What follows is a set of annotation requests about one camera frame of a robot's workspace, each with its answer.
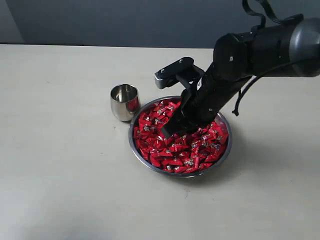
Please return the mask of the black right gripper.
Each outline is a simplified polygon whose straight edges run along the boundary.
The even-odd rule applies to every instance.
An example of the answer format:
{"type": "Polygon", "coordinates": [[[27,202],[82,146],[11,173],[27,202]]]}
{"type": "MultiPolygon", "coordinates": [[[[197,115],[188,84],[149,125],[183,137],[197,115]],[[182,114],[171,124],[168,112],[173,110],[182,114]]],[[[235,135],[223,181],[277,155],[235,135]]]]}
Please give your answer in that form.
{"type": "Polygon", "coordinates": [[[198,83],[181,94],[180,109],[174,111],[161,133],[169,138],[174,134],[183,135],[189,129],[203,128],[211,123],[221,108],[247,82],[247,78],[228,81],[220,76],[212,63],[198,83]]]}

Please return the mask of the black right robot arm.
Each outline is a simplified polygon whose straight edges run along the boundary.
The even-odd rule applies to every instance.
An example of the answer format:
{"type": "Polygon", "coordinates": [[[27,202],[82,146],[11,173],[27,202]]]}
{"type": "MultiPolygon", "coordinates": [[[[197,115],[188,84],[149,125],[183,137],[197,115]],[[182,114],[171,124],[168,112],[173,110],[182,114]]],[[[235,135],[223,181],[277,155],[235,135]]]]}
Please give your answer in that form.
{"type": "Polygon", "coordinates": [[[219,38],[207,70],[183,57],[155,73],[159,89],[184,86],[180,105],[161,132],[170,137],[209,125],[233,97],[243,98],[262,77],[320,74],[320,20],[307,18],[219,38]]]}

